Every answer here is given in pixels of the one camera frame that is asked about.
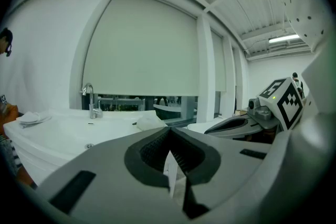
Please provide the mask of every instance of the faucet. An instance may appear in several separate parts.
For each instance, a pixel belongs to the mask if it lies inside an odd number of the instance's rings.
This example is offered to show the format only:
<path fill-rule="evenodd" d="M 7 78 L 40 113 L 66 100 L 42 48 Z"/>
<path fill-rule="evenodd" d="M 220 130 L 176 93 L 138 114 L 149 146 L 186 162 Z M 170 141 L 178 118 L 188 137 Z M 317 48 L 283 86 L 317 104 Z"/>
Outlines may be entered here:
<path fill-rule="evenodd" d="M 95 119 L 97 116 L 101 118 L 103 116 L 103 111 L 100 108 L 100 100 L 98 101 L 98 109 L 95 109 L 95 103 L 93 102 L 93 86 L 90 83 L 86 83 L 86 85 L 82 88 L 80 93 L 83 96 L 86 96 L 87 88 L 90 88 L 90 104 L 89 104 L 89 110 L 90 110 L 90 119 Z"/>

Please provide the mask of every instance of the white roller blind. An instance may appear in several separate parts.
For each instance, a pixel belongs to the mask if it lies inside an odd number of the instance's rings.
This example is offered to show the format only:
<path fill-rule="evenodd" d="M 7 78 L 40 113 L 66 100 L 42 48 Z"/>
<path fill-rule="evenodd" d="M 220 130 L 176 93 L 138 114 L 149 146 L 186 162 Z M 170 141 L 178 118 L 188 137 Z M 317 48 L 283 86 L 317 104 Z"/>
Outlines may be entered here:
<path fill-rule="evenodd" d="M 197 96 L 196 20 L 155 0 L 112 0 L 94 31 L 83 84 L 95 93 Z"/>
<path fill-rule="evenodd" d="M 226 91 L 225 63 L 223 52 L 223 39 L 211 31 L 215 54 L 216 91 Z"/>

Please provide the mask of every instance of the ceiling light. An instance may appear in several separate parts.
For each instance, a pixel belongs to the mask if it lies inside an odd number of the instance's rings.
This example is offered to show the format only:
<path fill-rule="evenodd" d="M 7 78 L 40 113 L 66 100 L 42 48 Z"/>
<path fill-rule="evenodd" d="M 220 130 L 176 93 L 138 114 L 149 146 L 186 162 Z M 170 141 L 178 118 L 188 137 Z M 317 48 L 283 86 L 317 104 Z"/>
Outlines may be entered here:
<path fill-rule="evenodd" d="M 299 35 L 289 35 L 289 36 L 283 36 L 283 37 L 276 37 L 276 38 L 271 38 L 268 40 L 269 43 L 275 43 L 279 41 L 284 41 L 284 40 L 289 40 L 289 39 L 296 39 L 300 38 Z"/>

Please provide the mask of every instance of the drain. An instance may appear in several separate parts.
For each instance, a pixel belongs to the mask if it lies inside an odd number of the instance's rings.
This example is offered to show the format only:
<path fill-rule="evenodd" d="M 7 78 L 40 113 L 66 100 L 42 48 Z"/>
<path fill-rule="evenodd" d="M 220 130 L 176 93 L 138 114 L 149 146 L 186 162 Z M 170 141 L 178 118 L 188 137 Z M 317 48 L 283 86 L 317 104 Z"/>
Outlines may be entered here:
<path fill-rule="evenodd" d="M 85 145 L 85 149 L 91 148 L 91 147 L 93 147 L 93 146 L 94 146 L 94 144 L 86 144 L 86 145 Z"/>

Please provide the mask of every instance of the orange shirt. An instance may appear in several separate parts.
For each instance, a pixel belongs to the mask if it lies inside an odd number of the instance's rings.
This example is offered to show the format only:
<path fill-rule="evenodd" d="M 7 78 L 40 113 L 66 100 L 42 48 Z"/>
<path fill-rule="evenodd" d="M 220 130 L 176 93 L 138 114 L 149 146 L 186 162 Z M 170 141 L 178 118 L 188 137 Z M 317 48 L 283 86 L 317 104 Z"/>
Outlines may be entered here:
<path fill-rule="evenodd" d="M 6 116 L 0 114 L 0 135 L 5 136 L 4 124 L 16 120 L 19 117 L 19 111 L 16 105 L 7 105 L 8 113 Z"/>

